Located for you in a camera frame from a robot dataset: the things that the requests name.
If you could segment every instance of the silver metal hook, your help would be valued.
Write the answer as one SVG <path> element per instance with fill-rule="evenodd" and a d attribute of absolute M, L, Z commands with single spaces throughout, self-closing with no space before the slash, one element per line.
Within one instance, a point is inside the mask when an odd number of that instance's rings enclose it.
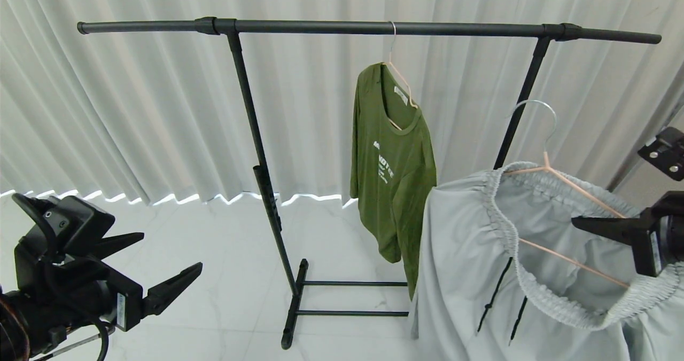
<path fill-rule="evenodd" d="M 551 113 L 554 115 L 554 129 L 553 129 L 553 130 L 551 131 L 551 133 L 549 134 L 549 137 L 547 137 L 547 139 L 544 140 L 544 152 L 546 152 L 546 151 L 547 151 L 547 143 L 549 142 L 550 138 L 551 138 L 552 136 L 554 136 L 556 127 L 558 126 L 558 116 L 556 115 L 554 108 L 552 108 L 552 107 L 551 107 L 548 103 L 546 103 L 545 101 L 540 101 L 540 100 L 524 100 L 524 101 L 520 101 L 520 103 L 518 103 L 517 105 L 515 105 L 515 108 L 513 109 L 513 112 L 511 112 L 511 114 L 508 115 L 508 117 L 511 117 L 511 116 L 513 115 L 513 113 L 515 113 L 515 110 L 518 110 L 518 108 L 519 108 L 520 106 L 523 106 L 523 105 L 525 105 L 525 104 L 527 104 L 527 103 L 535 103 L 535 104 L 537 104 L 537 105 L 544 105 L 546 108 L 548 108 L 548 110 L 551 110 Z"/>
<path fill-rule="evenodd" d="M 392 38 L 392 44 L 389 46 L 389 57 L 390 61 L 392 60 L 392 50 L 394 50 L 394 42 L 397 40 L 397 26 L 392 22 L 391 20 L 388 21 L 392 24 L 392 27 L 394 28 L 394 37 Z"/>

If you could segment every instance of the green long-sleeve shirt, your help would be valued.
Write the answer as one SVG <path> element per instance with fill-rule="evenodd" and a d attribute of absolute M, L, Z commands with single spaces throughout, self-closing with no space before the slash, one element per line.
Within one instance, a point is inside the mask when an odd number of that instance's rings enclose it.
<path fill-rule="evenodd" d="M 359 198 L 361 222 L 378 240 L 380 254 L 391 263 L 403 259 L 413 298 L 423 208 L 437 185 L 437 171 L 428 125 L 420 108 L 407 104 L 408 94 L 386 65 L 374 64 L 359 74 L 350 194 Z"/>

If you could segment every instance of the pleated curtain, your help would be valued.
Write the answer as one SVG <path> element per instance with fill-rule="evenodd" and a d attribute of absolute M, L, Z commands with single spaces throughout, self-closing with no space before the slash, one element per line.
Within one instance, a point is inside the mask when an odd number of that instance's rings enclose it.
<path fill-rule="evenodd" d="M 684 0 L 1 0 L 0 191 L 102 191 L 154 203 L 258 192 L 225 37 L 81 35 L 76 23 L 192 20 L 571 22 L 660 33 L 659 45 L 549 48 L 531 98 L 559 125 L 554 166 L 608 186 L 684 61 Z M 391 36 L 241 35 L 274 188 L 347 197 L 356 77 Z M 491 168 L 535 39 L 400 36 L 393 62 L 432 135 L 440 183 Z M 508 161 L 540 161 L 550 114 L 530 106 Z"/>

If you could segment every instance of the black drawstring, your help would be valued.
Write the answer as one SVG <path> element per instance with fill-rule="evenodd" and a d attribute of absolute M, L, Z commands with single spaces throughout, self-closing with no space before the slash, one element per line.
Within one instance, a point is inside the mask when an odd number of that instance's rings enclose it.
<path fill-rule="evenodd" d="M 523 298 L 523 304 L 520 305 L 520 310 L 518 310 L 518 319 L 515 320 L 513 324 L 513 332 L 511 332 L 511 339 L 508 341 L 508 345 L 511 345 L 513 338 L 515 337 L 515 332 L 518 330 L 518 324 L 520 324 L 520 319 L 523 317 L 523 311 L 525 310 L 525 305 L 527 305 L 527 297 Z"/>
<path fill-rule="evenodd" d="M 511 262 L 513 262 L 513 257 L 508 258 L 508 263 L 506 264 L 506 267 L 503 268 L 503 273 L 501 273 L 501 276 L 499 277 L 499 281 L 496 283 L 496 288 L 494 288 L 494 293 L 492 294 L 492 299 L 489 301 L 489 303 L 487 305 L 484 306 L 484 313 L 482 313 L 482 317 L 481 317 L 481 319 L 479 319 L 479 325 L 477 325 L 477 333 L 479 333 L 479 330 L 482 329 L 482 323 L 484 322 L 484 317 L 487 316 L 487 312 L 494 305 L 494 297 L 496 297 L 496 294 L 499 292 L 499 286 L 501 286 L 501 282 L 503 281 L 503 276 L 506 275 L 508 268 L 511 267 Z"/>

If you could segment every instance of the black metal clothing rack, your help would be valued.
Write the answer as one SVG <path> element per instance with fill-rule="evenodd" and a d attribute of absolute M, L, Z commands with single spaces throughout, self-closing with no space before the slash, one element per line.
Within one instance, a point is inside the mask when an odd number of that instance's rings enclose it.
<path fill-rule="evenodd" d="M 196 31 L 209 35 L 227 35 L 232 52 L 237 78 L 239 80 L 242 98 L 247 110 L 247 119 L 252 130 L 252 139 L 256 148 L 259 164 L 254 166 L 254 175 L 259 184 L 259 191 L 266 208 L 273 237 L 281 255 L 283 268 L 290 289 L 292 301 L 287 314 L 281 346 L 288 349 L 292 345 L 295 325 L 298 316 L 384 316 L 403 317 L 408 312 L 381 312 L 362 310 L 301 310 L 301 295 L 305 286 L 406 286 L 406 282 L 384 281 L 310 281 L 306 280 L 308 261 L 301 260 L 297 278 L 293 275 L 289 259 L 283 242 L 281 231 L 283 226 L 276 208 L 271 178 L 269 176 L 264 154 L 263 142 L 254 110 L 254 100 L 247 79 L 247 70 L 242 55 L 242 45 L 239 33 L 300 33 L 300 34 L 357 34 L 357 35 L 461 35 L 480 37 L 530 37 L 537 38 L 537 46 L 532 53 L 532 61 L 527 69 L 525 82 L 520 90 L 518 102 L 527 100 L 537 73 L 546 55 L 551 41 L 564 42 L 569 40 L 607 40 L 619 42 L 633 42 L 642 44 L 658 44 L 660 35 L 647 33 L 631 33 L 627 31 L 599 30 L 581 28 L 571 23 L 559 25 L 501 25 L 500 23 L 421 23 L 421 22 L 332 22 L 332 21 L 283 21 L 283 20 L 236 20 L 205 17 L 196 20 L 183 21 L 151 21 L 151 22 L 100 22 L 83 23 L 76 26 L 81 34 L 89 33 L 121 33 L 134 31 Z M 516 128 L 525 110 L 525 105 L 515 110 L 506 134 L 496 157 L 494 169 L 503 166 L 508 154 Z"/>

